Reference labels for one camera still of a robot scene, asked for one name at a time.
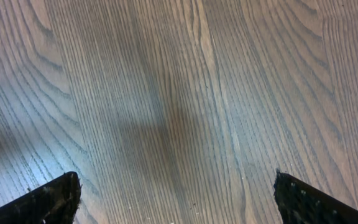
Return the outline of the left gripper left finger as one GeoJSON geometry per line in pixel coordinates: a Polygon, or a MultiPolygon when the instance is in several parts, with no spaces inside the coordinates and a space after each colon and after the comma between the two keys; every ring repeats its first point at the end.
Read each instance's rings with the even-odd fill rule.
{"type": "Polygon", "coordinates": [[[81,184],[76,172],[56,179],[0,207],[0,224],[72,224],[80,204],[81,184]]]}

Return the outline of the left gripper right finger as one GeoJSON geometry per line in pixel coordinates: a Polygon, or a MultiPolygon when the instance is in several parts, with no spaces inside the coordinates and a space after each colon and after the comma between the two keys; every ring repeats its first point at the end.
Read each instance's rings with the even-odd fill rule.
{"type": "Polygon", "coordinates": [[[273,187],[283,224],[358,224],[358,210],[290,174],[277,170],[273,187]]]}

